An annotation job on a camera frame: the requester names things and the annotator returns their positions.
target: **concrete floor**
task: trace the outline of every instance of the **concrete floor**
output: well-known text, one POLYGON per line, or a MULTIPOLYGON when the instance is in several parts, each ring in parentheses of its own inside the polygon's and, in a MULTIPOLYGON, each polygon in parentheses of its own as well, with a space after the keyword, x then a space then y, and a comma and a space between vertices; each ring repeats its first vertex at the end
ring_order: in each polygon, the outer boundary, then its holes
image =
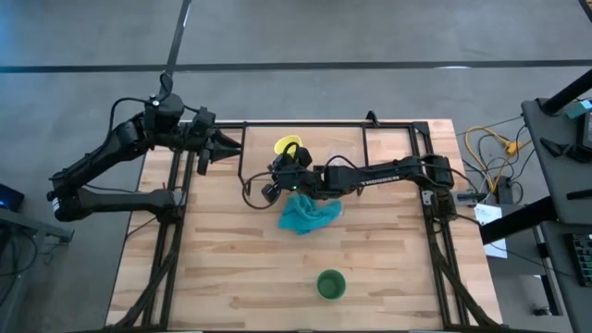
MULTIPOLYGON (((181 2, 4 1, 0 66, 165 64, 181 2)), ((194 1, 179 63, 586 59, 589 24, 575 0, 194 1)), ((175 91, 219 119, 361 118, 374 110, 381 118, 452 118, 460 132, 516 117, 523 100, 549 96, 585 70, 177 73, 175 91)), ((155 92, 157 79, 157 73, 0 74, 0 140, 7 142, 0 146, 0 183, 26 194, 26 215, 55 221, 45 200, 47 178, 101 142, 113 101, 155 92)), ((123 105, 116 122, 139 110, 123 105)), ((513 137, 522 125, 516 120, 495 130, 513 137)), ((462 138, 459 144, 469 159, 462 138)), ((493 141, 484 152, 502 154, 493 141)), ((537 163, 533 157, 521 177, 523 203, 547 194, 537 163)), ((93 183, 135 190, 140 167, 140 160, 122 163, 93 183)), ((97 214, 70 224, 76 235, 69 248, 34 267, 22 331, 103 325, 128 218, 97 214)), ((533 302, 543 302, 535 281, 492 274, 506 324, 569 331, 565 318, 530 315, 533 302)))

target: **green bowl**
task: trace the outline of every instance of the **green bowl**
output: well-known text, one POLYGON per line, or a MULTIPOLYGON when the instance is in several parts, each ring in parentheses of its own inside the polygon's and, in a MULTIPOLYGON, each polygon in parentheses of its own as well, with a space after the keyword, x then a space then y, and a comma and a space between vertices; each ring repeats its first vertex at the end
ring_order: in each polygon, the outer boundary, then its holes
POLYGON ((336 301, 345 293, 345 277, 335 269, 328 269, 316 279, 316 289, 324 299, 336 301))

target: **wooden table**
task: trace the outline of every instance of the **wooden table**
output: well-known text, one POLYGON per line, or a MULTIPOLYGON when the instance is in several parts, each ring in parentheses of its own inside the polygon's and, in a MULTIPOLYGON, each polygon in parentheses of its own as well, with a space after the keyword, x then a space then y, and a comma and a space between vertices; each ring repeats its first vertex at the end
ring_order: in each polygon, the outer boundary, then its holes
MULTIPOLYGON (((435 153, 446 155, 453 168, 463 170, 452 122, 428 122, 435 153)), ((241 139, 240 130, 226 130, 226 134, 241 139)), ((243 175, 266 171, 275 157, 274 143, 289 134, 301 136, 314 164, 322 165, 334 154, 364 164, 359 128, 249 127, 243 175)), ((404 130, 367 129, 366 135, 370 164, 411 154, 404 130)), ((140 191, 162 188, 171 158, 167 149, 156 149, 146 156, 140 191)), ((381 184, 366 187, 360 197, 344 196, 343 214, 327 228, 297 236, 277 227, 287 194, 264 211, 253 210, 242 201, 238 163, 238 157, 223 160, 212 164, 206 177, 192 178, 170 329, 441 328, 425 223, 414 183, 381 184), (338 269, 347 280, 345 296, 338 302, 321 299, 315 290, 316 277, 328 268, 338 269)), ((467 188, 456 175, 455 181, 455 190, 467 188)), ((264 203, 259 189, 265 183, 253 184, 255 204, 264 203)), ((472 214, 470 208, 459 211, 472 214)), ((134 213, 129 229, 150 217, 134 213)), ((478 228, 462 219, 450 226, 462 282, 487 314, 501 322, 478 228)), ((107 324, 121 318, 144 289, 157 230, 154 222, 127 240, 107 324)), ((455 313, 450 285, 447 291, 450 310, 455 313)), ((154 308, 159 314, 158 301, 154 308)))

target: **yellow object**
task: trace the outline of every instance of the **yellow object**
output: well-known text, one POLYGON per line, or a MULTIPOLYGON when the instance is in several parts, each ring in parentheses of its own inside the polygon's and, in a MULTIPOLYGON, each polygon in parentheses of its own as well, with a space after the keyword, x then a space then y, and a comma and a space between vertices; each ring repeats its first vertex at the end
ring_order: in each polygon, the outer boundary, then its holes
POLYGON ((510 163, 509 162, 509 159, 512 158, 512 156, 514 156, 518 152, 518 150, 523 149, 530 142, 532 142, 532 141, 525 142, 524 144, 520 144, 520 142, 511 142, 511 141, 509 141, 507 139, 502 138, 495 131, 493 131, 491 129, 488 129, 486 127, 483 127, 483 126, 471 127, 470 129, 468 129, 464 133, 464 145, 466 146, 466 149, 469 151, 469 154, 471 154, 471 156, 475 159, 475 161, 477 161, 477 163, 483 169, 483 171, 484 171, 484 173, 486 175, 487 183, 489 184, 489 190, 491 192, 494 192, 497 189, 498 182, 500 181, 500 177, 501 177, 501 171, 503 171, 503 168, 506 167, 510 163), (475 152, 473 152, 473 149, 471 148, 471 144, 469 144, 469 133, 470 132, 473 132, 473 131, 476 131, 476 130, 484 130, 487 133, 493 135, 494 138, 498 139, 498 141, 500 141, 501 144, 504 145, 504 147, 506 149, 506 154, 508 154, 508 157, 504 158, 503 164, 499 168, 498 175, 495 178, 492 178, 489 175, 489 173, 487 171, 487 166, 486 166, 485 162, 482 161, 481 158, 479 158, 479 156, 477 156, 475 154, 475 152))
MULTIPOLYGON (((286 149, 286 146, 292 142, 296 142, 296 143, 298 143, 298 146, 302 147, 302 139, 298 135, 289 135, 289 136, 285 136, 285 137, 279 139, 276 142, 276 145, 274 146, 274 152, 276 154, 284 153, 284 149, 286 149)), ((296 153, 296 145, 292 145, 288 149, 288 154, 290 154, 292 157, 294 157, 295 153, 296 153)))

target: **blue towel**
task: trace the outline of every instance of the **blue towel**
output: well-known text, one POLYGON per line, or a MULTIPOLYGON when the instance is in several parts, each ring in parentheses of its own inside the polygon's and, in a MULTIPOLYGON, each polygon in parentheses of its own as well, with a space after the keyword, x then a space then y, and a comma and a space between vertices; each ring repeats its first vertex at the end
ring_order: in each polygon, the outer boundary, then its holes
POLYGON ((326 227, 341 213, 341 201, 334 201, 318 208, 315 200, 307 195, 293 194, 288 198, 284 212, 277 224, 281 229, 304 235, 312 230, 326 227))

